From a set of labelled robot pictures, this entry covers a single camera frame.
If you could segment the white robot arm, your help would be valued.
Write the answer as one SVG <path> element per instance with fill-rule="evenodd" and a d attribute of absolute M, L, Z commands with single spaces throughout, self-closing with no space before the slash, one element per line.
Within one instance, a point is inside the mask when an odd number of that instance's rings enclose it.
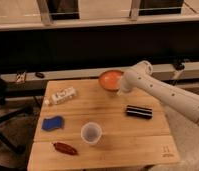
<path fill-rule="evenodd" d="M 152 72 L 152 64 L 148 61 L 126 69 L 118 81 L 118 93 L 129 93 L 137 87 L 199 126 L 199 95 L 159 81 L 152 77 Z"/>

